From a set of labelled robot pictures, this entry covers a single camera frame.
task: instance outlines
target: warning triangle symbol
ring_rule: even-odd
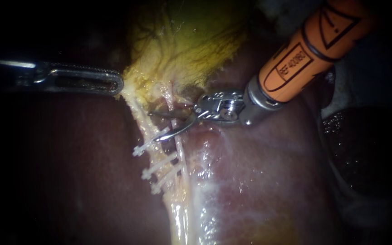
[[[320,9],[318,24],[326,50],[336,44],[360,20],[358,17],[341,13],[328,4],[323,5]]]

